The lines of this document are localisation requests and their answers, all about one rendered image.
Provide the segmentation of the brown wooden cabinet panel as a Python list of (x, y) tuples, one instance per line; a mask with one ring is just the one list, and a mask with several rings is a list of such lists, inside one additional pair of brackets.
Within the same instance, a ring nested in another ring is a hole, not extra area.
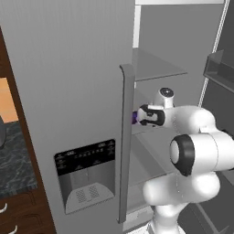
[(3, 33), (0, 29), (0, 199), (32, 190), (40, 194), (39, 204), (28, 210), (17, 212), (7, 219), (0, 218), (0, 225), (13, 217), (38, 214), (49, 219), (50, 224), (34, 230), (31, 234), (56, 234)]

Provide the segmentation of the dark fridge door bin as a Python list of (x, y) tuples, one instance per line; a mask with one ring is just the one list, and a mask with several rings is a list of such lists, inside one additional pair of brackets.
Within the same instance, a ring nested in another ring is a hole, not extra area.
[(203, 75), (234, 93), (234, 52), (222, 49), (209, 54)]

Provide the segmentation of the white fridge crisper drawer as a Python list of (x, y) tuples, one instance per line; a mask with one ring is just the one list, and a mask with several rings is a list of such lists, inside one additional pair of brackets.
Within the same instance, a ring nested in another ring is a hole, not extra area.
[(150, 207), (143, 207), (129, 213), (123, 223), (123, 234), (145, 226), (152, 219), (153, 214), (154, 212)]

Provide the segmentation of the brown wooden drawer front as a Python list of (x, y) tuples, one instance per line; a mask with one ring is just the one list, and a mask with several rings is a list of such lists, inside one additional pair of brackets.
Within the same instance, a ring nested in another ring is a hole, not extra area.
[(34, 230), (50, 224), (50, 220), (38, 214), (29, 214), (13, 217), (9, 221), (0, 225), (0, 234), (8, 234), (17, 225), (16, 234), (31, 234)]
[(7, 210), (0, 214), (0, 218), (7, 219), (17, 212), (25, 211), (39, 204), (41, 197), (36, 190), (0, 199), (0, 209), (7, 203)]

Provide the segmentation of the open grey fridge door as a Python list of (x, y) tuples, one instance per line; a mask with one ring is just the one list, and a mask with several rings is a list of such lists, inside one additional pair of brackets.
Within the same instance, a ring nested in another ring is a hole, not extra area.
[[(216, 51), (229, 53), (228, 62), (234, 60), (234, 0), (229, 0)], [(184, 88), (183, 104), (201, 105), (211, 111), (221, 130), (234, 135), (234, 79), (205, 79)], [(186, 234), (234, 234), (234, 170), (219, 172), (221, 184), (218, 195), (201, 204), (190, 204), (181, 214)]]

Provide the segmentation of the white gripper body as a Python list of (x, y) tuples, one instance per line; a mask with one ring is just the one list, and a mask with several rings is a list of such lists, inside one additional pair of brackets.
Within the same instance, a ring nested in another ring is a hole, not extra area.
[(146, 104), (142, 105), (137, 111), (137, 122), (141, 125), (146, 125), (148, 123), (147, 116), (148, 106)]

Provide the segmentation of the grey fridge door with dispenser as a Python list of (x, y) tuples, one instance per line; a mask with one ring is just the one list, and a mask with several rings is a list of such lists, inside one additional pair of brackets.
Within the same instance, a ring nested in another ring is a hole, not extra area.
[(57, 234), (122, 234), (120, 199), (66, 214), (54, 156), (122, 144), (134, 0), (0, 0), (0, 27)]

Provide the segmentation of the glass fridge shelf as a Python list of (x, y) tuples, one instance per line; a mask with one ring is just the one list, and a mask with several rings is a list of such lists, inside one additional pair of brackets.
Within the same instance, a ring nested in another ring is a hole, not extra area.
[(153, 80), (184, 75), (186, 71), (140, 48), (133, 49), (135, 80)]
[(174, 172), (169, 145), (176, 133), (166, 128), (133, 126), (129, 185)]

